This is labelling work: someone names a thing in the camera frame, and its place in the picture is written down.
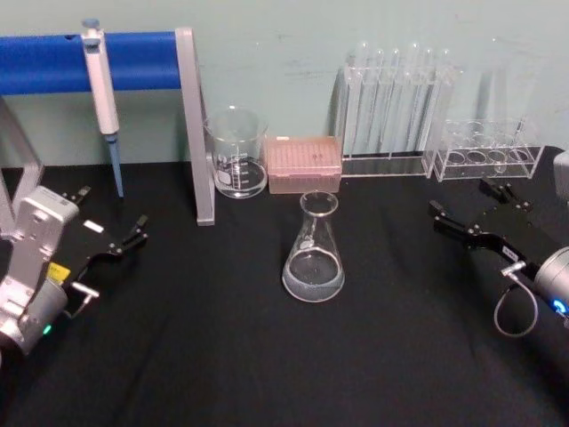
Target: test tube rack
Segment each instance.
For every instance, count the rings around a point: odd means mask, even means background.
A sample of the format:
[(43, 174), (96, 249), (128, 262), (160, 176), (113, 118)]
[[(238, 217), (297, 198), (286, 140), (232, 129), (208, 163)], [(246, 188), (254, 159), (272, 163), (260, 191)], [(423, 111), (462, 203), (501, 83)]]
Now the test tube rack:
[(447, 50), (413, 44), (402, 57), (360, 44), (338, 79), (342, 177), (430, 177), (458, 74)]
[(527, 118), (448, 120), (434, 170), (439, 181), (532, 178), (542, 152), (537, 128)]

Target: erlenmeyer flask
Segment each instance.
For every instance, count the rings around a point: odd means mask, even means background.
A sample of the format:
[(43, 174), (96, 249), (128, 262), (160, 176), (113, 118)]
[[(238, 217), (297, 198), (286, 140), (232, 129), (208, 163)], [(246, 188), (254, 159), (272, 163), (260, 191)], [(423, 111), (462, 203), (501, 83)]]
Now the erlenmeyer flask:
[(304, 302), (323, 302), (344, 285), (344, 269), (330, 217), (338, 208), (334, 194), (310, 191), (301, 197), (304, 222), (283, 269), (283, 284)]

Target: metal bracket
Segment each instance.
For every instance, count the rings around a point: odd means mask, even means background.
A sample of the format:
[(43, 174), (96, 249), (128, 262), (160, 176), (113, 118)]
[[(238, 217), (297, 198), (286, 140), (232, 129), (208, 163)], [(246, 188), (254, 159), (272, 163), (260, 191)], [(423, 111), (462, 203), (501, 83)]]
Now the metal bracket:
[(0, 238), (11, 234), (16, 226), (16, 217), (22, 199), (28, 196), (39, 184), (44, 173), (44, 166), (28, 141), (20, 122), (8, 108), (6, 101), (0, 97), (0, 129), (4, 129), (7, 139), (16, 148), (23, 162), (23, 174), (14, 194), (13, 201), (0, 171)]
[(212, 160), (205, 149), (204, 111), (191, 28), (176, 28), (176, 52), (180, 71), (181, 97), (186, 116), (189, 155), (192, 164), (198, 225), (215, 223), (215, 186)]

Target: black tablecloth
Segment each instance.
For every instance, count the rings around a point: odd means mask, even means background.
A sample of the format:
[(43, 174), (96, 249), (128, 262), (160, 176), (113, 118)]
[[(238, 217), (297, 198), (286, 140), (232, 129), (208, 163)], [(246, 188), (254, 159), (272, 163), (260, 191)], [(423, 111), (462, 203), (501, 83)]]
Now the black tablecloth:
[[(512, 182), (566, 245), (557, 153)], [(147, 214), (150, 239), (131, 260), (91, 270), (83, 281), (101, 298), (3, 373), (4, 425), (569, 424), (569, 331), (541, 303), (532, 334), (499, 335), (505, 261), (437, 234), (427, 215), (434, 198), (473, 219), (494, 203), (477, 181), (344, 180), (333, 227), (346, 284), (310, 305), (280, 278), (299, 197), (218, 195), (216, 225), (200, 228), (188, 168), (123, 166), (122, 204), (108, 166), (47, 169), (53, 190), (91, 185), (84, 215), (118, 235)], [(520, 299), (510, 312), (520, 325), (527, 307)]]

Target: gray wall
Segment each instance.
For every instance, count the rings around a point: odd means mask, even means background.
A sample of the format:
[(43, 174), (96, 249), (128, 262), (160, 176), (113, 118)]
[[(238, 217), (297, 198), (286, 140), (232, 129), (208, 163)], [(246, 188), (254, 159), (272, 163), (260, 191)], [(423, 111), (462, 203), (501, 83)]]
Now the gray wall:
[[(464, 67), (450, 117), (474, 115), (480, 74), (509, 64), (509, 114), (529, 114), (542, 142), (566, 147), (569, 3), (565, 0), (78, 0), (9, 2), (0, 35), (77, 33), (85, 17), (107, 31), (195, 29), (208, 111), (259, 111), (273, 134), (325, 131), (335, 73), (356, 42), (448, 47)], [(86, 94), (8, 99), (48, 165), (107, 162)], [(119, 93), (124, 163), (186, 154), (177, 92)], [(4, 164), (14, 164), (4, 153)]]

